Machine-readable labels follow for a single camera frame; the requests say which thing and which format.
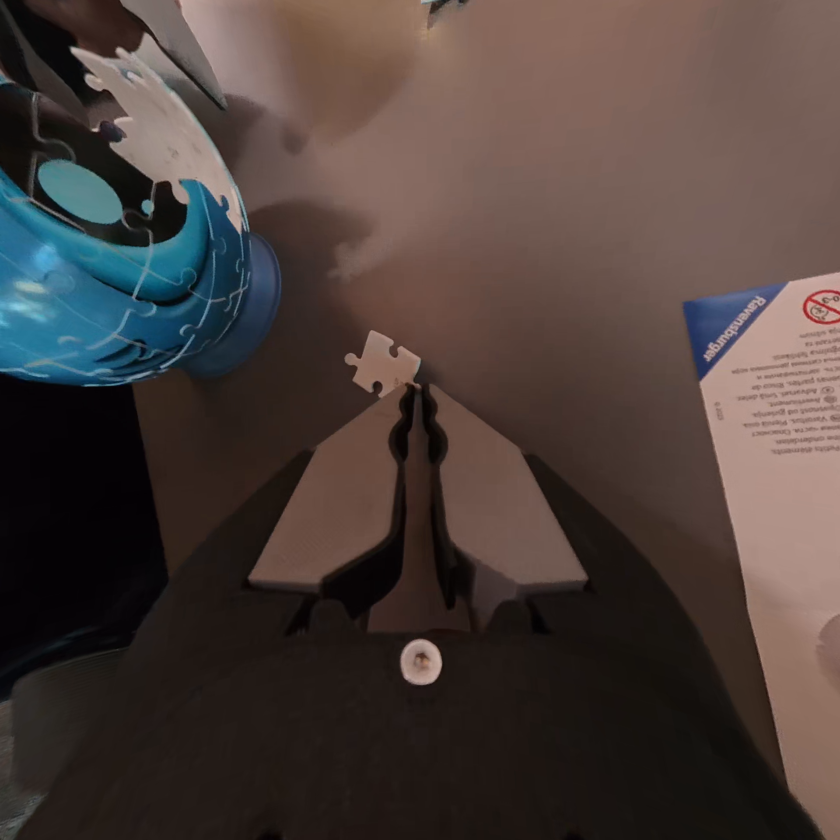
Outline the white instruction leaflet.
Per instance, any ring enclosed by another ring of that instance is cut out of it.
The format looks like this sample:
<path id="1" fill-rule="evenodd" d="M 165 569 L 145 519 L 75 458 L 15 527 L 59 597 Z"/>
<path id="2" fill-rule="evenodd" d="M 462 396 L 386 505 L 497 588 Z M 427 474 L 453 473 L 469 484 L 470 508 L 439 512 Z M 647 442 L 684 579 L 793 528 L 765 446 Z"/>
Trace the white instruction leaflet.
<path id="1" fill-rule="evenodd" d="M 688 301 L 784 775 L 839 831 L 839 275 Z"/>

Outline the white puzzle piece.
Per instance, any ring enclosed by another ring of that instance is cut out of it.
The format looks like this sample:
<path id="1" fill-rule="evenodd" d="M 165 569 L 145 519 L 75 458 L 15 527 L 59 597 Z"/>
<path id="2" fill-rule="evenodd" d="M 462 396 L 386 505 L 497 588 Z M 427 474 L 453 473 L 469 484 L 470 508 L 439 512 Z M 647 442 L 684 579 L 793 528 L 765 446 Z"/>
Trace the white puzzle piece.
<path id="1" fill-rule="evenodd" d="M 354 353 L 344 356 L 344 362 L 355 369 L 353 383 L 368 393 L 374 393 L 378 384 L 379 398 L 405 385 L 414 385 L 422 359 L 403 346 L 392 353 L 393 345 L 393 340 L 384 334 L 369 331 L 361 356 Z"/>

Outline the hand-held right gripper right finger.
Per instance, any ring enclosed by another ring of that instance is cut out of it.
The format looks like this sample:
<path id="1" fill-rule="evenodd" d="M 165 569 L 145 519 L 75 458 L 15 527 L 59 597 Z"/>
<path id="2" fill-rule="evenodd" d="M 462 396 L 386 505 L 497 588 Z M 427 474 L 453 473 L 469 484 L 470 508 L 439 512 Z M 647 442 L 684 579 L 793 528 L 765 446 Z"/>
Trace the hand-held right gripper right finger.
<path id="1" fill-rule="evenodd" d="M 504 602 L 581 592 L 587 573 L 520 447 L 435 385 L 422 387 L 437 580 L 484 629 Z"/>

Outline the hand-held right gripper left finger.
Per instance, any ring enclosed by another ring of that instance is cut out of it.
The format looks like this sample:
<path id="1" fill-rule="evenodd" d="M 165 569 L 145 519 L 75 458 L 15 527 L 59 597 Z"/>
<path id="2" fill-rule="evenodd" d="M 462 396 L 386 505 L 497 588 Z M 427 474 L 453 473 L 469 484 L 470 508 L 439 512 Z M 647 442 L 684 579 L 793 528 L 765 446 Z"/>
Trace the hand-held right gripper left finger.
<path id="1" fill-rule="evenodd" d="M 405 463 L 417 390 L 380 398 L 315 447 L 248 583 L 367 613 L 403 571 Z"/>

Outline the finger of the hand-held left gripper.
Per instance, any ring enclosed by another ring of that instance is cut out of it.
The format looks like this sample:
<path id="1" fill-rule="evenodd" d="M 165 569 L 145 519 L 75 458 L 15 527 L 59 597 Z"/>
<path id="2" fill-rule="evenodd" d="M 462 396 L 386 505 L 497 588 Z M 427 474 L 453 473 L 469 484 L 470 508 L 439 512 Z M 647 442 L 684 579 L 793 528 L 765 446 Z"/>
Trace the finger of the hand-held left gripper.
<path id="1" fill-rule="evenodd" d="M 219 109 L 227 108 L 224 91 L 193 30 L 176 1 L 122 1 L 139 20 L 172 64 L 188 77 Z"/>
<path id="2" fill-rule="evenodd" d="M 1 11 L 1 33 L 5 76 L 24 88 L 44 95 L 80 125 L 89 125 L 88 112 L 78 95 L 29 44 L 6 9 Z"/>

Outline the blue cartoon puzzle ball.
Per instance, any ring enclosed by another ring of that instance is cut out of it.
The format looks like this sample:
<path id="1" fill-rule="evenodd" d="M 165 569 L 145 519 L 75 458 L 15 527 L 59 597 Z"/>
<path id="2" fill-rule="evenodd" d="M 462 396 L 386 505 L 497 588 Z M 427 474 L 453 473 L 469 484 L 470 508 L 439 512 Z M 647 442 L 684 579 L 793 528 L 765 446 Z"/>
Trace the blue cartoon puzzle ball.
<path id="1" fill-rule="evenodd" d="M 72 47 L 114 119 L 80 125 L 2 77 L 2 372 L 111 386 L 182 369 L 232 326 L 250 233 L 182 98 L 120 49 Z"/>

